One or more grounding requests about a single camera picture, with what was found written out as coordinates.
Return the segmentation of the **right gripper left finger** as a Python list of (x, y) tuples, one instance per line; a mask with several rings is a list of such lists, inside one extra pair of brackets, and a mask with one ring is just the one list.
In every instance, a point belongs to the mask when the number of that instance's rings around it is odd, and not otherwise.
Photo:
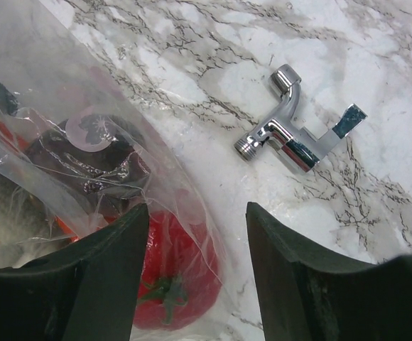
[(21, 268), (0, 269), (0, 340), (129, 340), (148, 207)]

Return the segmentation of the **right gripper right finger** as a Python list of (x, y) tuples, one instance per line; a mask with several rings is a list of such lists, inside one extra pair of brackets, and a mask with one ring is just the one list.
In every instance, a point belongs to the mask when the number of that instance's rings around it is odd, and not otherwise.
[(412, 340), (412, 255), (344, 256), (255, 202), (246, 225), (267, 340)]

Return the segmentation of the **clear zip top bag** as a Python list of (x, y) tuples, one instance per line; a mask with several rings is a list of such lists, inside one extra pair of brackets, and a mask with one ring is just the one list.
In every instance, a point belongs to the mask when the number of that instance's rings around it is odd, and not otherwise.
[(0, 340), (256, 340), (231, 244), (41, 1), (0, 1)]

